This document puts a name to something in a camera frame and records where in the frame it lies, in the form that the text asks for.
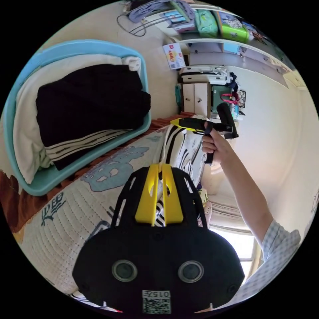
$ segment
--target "picture frame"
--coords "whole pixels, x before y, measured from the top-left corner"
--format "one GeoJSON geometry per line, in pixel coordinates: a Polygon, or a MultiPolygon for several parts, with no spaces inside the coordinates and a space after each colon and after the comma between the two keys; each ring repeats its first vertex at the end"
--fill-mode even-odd
{"type": "Polygon", "coordinates": [[[246,91],[239,90],[237,93],[239,96],[238,106],[244,108],[246,103],[246,91]]]}

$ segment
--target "bed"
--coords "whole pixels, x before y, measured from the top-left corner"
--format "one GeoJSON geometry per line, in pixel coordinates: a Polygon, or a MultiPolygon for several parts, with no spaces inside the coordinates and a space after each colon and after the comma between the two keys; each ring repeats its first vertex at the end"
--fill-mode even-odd
{"type": "MultiPolygon", "coordinates": [[[[44,196],[24,190],[19,194],[16,178],[0,171],[0,201],[10,230],[29,261],[55,288],[91,304],[78,291],[73,266],[85,241],[110,226],[118,195],[133,171],[166,162],[199,184],[205,157],[201,135],[169,124],[191,116],[203,118],[182,112],[153,120],[147,132],[100,156],[44,196]]],[[[163,226],[161,183],[156,226],[163,226]]],[[[116,311],[107,305],[100,308],[116,311]]]]}

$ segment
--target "green bag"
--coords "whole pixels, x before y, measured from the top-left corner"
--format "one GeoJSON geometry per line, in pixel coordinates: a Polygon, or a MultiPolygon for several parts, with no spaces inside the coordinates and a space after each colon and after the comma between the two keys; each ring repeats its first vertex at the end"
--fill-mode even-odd
{"type": "Polygon", "coordinates": [[[196,10],[195,21],[198,32],[204,38],[217,38],[218,37],[218,24],[209,10],[196,10]]]}

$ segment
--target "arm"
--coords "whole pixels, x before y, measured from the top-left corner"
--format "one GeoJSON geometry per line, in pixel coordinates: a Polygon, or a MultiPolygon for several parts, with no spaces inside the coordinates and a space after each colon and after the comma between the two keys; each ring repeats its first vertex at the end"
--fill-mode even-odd
{"type": "Polygon", "coordinates": [[[222,162],[221,167],[234,191],[244,222],[261,245],[273,221],[264,195],[235,153],[222,162]]]}
{"type": "Polygon", "coordinates": [[[203,151],[214,153],[234,191],[235,199],[246,225],[261,245],[273,221],[266,199],[230,144],[216,130],[203,136],[203,151]]]}

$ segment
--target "plaid shirt sleeve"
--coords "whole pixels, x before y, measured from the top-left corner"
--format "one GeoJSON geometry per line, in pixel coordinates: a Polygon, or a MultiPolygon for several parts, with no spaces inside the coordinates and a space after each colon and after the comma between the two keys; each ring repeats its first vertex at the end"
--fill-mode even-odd
{"type": "Polygon", "coordinates": [[[233,299],[219,308],[244,301],[266,287],[294,256],[299,243],[298,230],[290,233],[273,220],[261,245],[264,263],[239,288],[233,299]]]}

